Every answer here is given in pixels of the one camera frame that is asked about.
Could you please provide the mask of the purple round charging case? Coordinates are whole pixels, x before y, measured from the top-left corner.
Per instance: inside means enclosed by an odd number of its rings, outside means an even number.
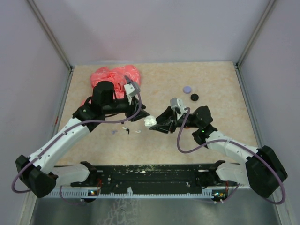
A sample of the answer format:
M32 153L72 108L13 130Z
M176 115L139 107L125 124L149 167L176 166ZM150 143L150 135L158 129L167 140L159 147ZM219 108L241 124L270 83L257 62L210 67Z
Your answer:
M191 88L190 86L185 86L185 87L183 88L183 92L184 92L185 94L189 94L189 93L192 92L192 88Z

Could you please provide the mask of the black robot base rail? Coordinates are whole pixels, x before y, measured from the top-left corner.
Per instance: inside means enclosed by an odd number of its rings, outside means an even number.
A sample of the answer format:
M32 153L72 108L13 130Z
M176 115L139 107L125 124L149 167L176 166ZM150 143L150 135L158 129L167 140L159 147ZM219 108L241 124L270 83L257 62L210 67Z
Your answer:
M200 194L207 187L233 186L215 172L217 164L97 165L86 181L72 187L97 187L102 194Z

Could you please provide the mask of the crumpled pink cloth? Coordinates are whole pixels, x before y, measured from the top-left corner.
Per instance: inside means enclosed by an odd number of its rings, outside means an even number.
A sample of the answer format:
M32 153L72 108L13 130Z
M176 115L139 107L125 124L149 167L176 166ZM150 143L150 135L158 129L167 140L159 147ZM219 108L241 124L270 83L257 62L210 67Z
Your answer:
M101 67L90 76L90 84L92 88L95 88L99 82L109 81L114 84L114 90L117 99L123 99L127 97L124 86L127 84L125 76L140 86L141 75L138 69L134 65L125 65L114 69L108 67Z

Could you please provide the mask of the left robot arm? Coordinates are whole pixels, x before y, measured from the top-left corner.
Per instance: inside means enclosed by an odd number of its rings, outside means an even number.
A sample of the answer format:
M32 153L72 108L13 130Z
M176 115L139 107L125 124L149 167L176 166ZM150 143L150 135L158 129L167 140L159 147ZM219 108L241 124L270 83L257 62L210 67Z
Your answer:
M100 124L110 124L106 120L110 115L125 114L125 119L114 123L137 121L147 117L142 104L139 85L131 79L124 85L125 95L116 98L114 84L109 81L99 82L92 95L74 113L68 123L49 142L28 157L20 155L16 161L17 176L11 189L15 193L15 183L20 180L36 197L47 196L56 186L64 186L74 182L83 182L87 186L98 180L95 168L82 162L54 171L57 162L83 137L90 134Z

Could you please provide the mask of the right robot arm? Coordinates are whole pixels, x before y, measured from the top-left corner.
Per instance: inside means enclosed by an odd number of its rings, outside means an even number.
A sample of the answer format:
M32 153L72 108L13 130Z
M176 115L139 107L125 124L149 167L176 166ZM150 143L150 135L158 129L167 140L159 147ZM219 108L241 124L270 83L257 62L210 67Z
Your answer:
M283 182L288 175L274 150L269 146L253 147L242 144L212 126L213 118L207 106L198 107L193 113L185 108L183 114L168 107L160 116L147 116L145 126L162 133L173 133L179 128L177 146L181 153L188 154L202 147L216 150L234 160L234 163L218 161L209 174L210 182L216 186L224 181L233 181L252 188L259 196L269 198L280 188L285 198ZM180 147L184 128L196 128L192 133L197 147L188 151Z

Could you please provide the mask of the white round charging case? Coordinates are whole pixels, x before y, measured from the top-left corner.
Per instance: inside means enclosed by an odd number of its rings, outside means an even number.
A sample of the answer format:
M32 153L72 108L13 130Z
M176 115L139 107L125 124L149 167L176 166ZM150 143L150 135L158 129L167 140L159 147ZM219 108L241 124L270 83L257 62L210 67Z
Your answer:
M156 121L156 118L154 116L149 115L149 116L144 118L145 127L150 128L150 127L152 127L156 124L157 124L157 121Z

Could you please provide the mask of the black round charging case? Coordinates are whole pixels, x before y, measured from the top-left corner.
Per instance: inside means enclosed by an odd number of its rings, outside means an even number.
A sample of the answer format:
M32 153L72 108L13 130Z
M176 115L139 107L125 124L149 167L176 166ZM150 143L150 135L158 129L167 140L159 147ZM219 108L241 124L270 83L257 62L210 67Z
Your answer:
M197 94L192 94L191 96L190 96L190 99L192 100L192 101L198 101L199 100L199 96L197 95Z

